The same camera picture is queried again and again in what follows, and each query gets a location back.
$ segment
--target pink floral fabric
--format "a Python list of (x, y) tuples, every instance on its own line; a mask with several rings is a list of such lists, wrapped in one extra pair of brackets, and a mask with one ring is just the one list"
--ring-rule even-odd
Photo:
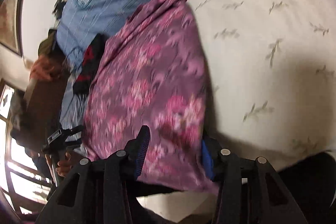
[(140, 6), (107, 41), (92, 82), (82, 136), (89, 158), (123, 149), (147, 125), (151, 141), (140, 181), (216, 192), (199, 162), (206, 79), (186, 0)]

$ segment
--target window frame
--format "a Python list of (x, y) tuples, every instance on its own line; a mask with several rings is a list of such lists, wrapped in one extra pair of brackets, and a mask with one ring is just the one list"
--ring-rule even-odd
[[(5, 81), (4, 79), (0, 80), (0, 96), (2, 96), (2, 92), (5, 88), (5, 86), (9, 86), (13, 89), (17, 89), (14, 85), (12, 85), (11, 83)], [(39, 172), (38, 170), (34, 170), (32, 168), (29, 168), (21, 163), (18, 163), (14, 160), (12, 160), (11, 158), (11, 134), (9, 131), (9, 124), (11, 123), (11, 111), (9, 110), (9, 114), (8, 114), (8, 118), (5, 118), (4, 116), (0, 115), (0, 119), (3, 120), (4, 122), (6, 122), (6, 133), (5, 133), (5, 155), (4, 155), (4, 161), (5, 161), (5, 175), (6, 175), (6, 181), (7, 181), (7, 186), (8, 186), (8, 192), (6, 190), (4, 190), (3, 188), (1, 188), (1, 190), (6, 193), (7, 195), (10, 196), (12, 204), (13, 204), (13, 208), (15, 210), (16, 213), (22, 213), (20, 207), (31, 211), (31, 212), (40, 212), (43, 207), (44, 204), (36, 202), (34, 200), (30, 200), (28, 198), (25, 198), (19, 194), (17, 194), (14, 190), (14, 186), (13, 186), (13, 182), (11, 179), (11, 173), (14, 173), (26, 180), (29, 180), (31, 182), (34, 182), (36, 184), (42, 185), (42, 186), (46, 186), (46, 187), (51, 187), (52, 184), (48, 183), (46, 178), (44, 177), (44, 175)], [(31, 173), (33, 173), (34, 175), (39, 175), (42, 177), (42, 180), (37, 180), (35, 178), (32, 177), (28, 177), (16, 170), (13, 170), (12, 168), (10, 168), (8, 166), (8, 162), (11, 162), (17, 166), (19, 166), (20, 168), (29, 171)]]

